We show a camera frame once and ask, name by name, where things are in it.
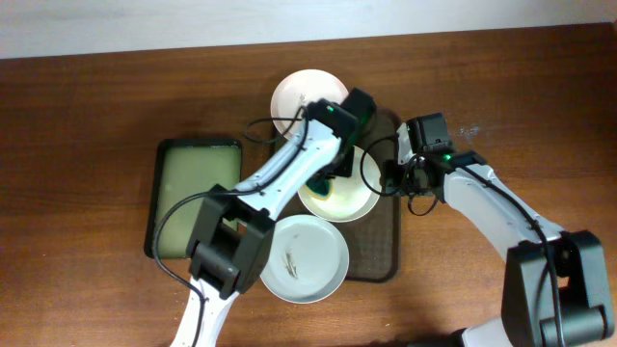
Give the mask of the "green yellow sponge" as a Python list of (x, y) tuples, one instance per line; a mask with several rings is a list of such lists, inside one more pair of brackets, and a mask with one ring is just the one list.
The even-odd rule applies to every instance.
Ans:
[(307, 181), (307, 188), (312, 197), (326, 200), (333, 192), (333, 179), (330, 176), (312, 177)]

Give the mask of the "cream white plate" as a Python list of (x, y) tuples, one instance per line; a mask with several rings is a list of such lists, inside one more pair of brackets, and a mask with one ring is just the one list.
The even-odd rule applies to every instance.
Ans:
[(364, 150), (354, 147), (352, 175), (330, 180), (330, 191), (326, 197), (314, 193), (305, 185), (298, 191), (304, 207), (313, 215), (334, 223), (347, 223), (366, 215), (378, 202), (380, 196), (372, 192), (362, 180), (361, 173), (369, 185), (380, 192), (381, 172), (375, 160), (366, 154), (361, 166)]

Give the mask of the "light grey plate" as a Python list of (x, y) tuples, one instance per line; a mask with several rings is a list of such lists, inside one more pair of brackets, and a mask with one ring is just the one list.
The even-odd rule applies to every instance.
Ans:
[(260, 277), (278, 298), (313, 304), (341, 286), (349, 265), (347, 243), (333, 224), (312, 215), (295, 215), (276, 223)]

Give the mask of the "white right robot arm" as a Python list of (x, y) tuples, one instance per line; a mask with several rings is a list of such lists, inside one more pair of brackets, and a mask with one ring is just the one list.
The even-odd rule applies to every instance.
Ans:
[(455, 151), (444, 124), (402, 124), (389, 171), (413, 198), (430, 194), (466, 217), (505, 262), (500, 314), (462, 329), (447, 346), (580, 346), (616, 330), (604, 249), (518, 198), (474, 151)]

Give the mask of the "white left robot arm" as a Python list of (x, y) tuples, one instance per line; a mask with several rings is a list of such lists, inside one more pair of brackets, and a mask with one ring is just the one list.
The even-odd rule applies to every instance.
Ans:
[(311, 178), (340, 166), (374, 112), (374, 101), (352, 95), (301, 106), (294, 118), (299, 130), (256, 173), (231, 190), (216, 184), (168, 210), (164, 222), (184, 205), (201, 203), (185, 247), (190, 277), (173, 276), (190, 291), (175, 346), (216, 344), (234, 300), (266, 265), (282, 210)]

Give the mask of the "dark brown serving tray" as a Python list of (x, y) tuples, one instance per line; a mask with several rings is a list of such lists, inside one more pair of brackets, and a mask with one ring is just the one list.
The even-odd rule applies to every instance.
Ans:
[[(359, 141), (359, 153), (354, 159), (355, 186), (381, 189), (381, 173), (385, 161), (394, 157), (392, 142), (383, 141), (370, 147), (380, 138), (395, 133), (400, 119), (388, 109), (380, 109), (367, 127), (367, 134)], [(392, 279), (400, 262), (401, 208), (399, 198), (384, 198), (367, 191), (370, 201), (361, 216), (349, 222), (336, 222), (347, 243), (350, 254), (348, 280), (380, 283)]]

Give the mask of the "pink dirty plate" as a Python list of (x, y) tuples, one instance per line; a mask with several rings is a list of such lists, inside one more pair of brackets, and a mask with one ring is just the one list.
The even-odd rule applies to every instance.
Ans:
[(279, 83), (272, 94), (270, 114), (273, 124), (282, 134), (300, 106), (307, 106), (321, 98), (341, 103), (348, 94), (345, 85), (327, 71), (303, 69), (293, 72)]

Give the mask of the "black soapy water tray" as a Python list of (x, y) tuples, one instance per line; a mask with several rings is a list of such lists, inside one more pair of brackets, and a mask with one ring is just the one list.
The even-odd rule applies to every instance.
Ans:
[[(240, 179), (242, 145), (235, 139), (166, 139), (156, 150), (144, 253), (152, 258), (154, 230), (177, 202), (220, 184), (231, 189)], [(185, 249), (201, 202), (179, 208), (165, 224), (158, 252), (163, 259), (186, 256)]]

